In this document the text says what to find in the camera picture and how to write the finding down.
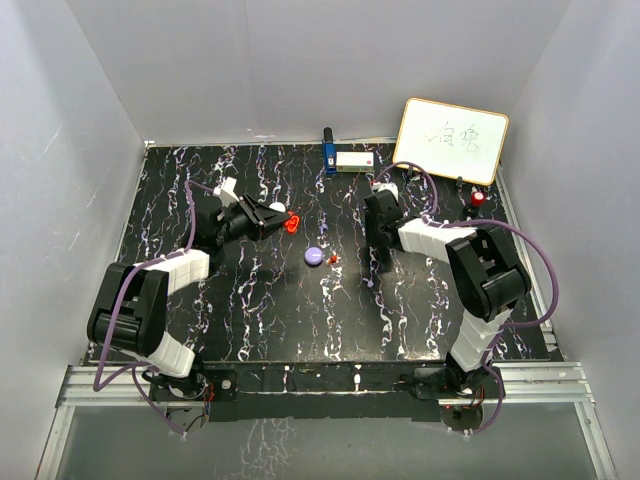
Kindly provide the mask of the red earbud charging case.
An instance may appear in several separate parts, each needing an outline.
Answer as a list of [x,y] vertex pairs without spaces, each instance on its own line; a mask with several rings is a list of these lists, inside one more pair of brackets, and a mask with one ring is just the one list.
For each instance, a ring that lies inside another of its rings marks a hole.
[[295,234],[300,224],[300,217],[293,211],[288,212],[288,219],[284,222],[283,226],[288,234]]

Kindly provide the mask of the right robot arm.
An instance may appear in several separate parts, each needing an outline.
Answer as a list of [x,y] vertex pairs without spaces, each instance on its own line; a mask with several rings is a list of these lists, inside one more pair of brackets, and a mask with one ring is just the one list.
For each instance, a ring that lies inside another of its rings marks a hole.
[[430,373],[417,369],[404,377],[417,396],[466,397],[494,372],[491,343],[531,289],[530,276],[510,239],[514,232],[511,225],[493,219],[437,224],[405,215],[388,184],[376,182],[365,198],[367,244],[447,263],[463,305],[459,332],[444,366]]

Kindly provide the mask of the white earbud charging case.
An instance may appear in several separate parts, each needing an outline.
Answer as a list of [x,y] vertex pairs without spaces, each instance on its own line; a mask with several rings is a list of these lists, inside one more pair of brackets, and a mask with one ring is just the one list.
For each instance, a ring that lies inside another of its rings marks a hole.
[[281,202],[273,202],[269,205],[272,210],[285,213],[287,211],[286,206]]

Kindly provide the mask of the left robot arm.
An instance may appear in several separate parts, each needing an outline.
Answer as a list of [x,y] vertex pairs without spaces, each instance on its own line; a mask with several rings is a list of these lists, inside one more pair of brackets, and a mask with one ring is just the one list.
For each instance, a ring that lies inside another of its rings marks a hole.
[[218,193],[203,209],[188,202],[190,229],[181,248],[146,262],[107,267],[87,337],[103,353],[113,349],[134,358],[135,366],[146,366],[161,387],[194,399],[204,392],[207,376],[196,353],[166,330],[168,297],[211,278],[226,245],[243,238],[261,241],[281,229],[294,233],[299,217],[249,195]]

